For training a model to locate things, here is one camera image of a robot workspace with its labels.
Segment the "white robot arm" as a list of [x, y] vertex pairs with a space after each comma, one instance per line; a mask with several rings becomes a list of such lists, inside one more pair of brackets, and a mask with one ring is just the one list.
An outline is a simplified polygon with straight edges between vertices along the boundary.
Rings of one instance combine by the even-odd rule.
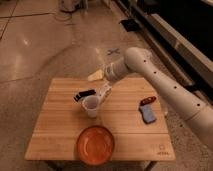
[[160, 71], [151, 58], [148, 49], [130, 47], [122, 58], [90, 74], [88, 80], [105, 79], [115, 84], [130, 73], [140, 74], [213, 151], [213, 107]]

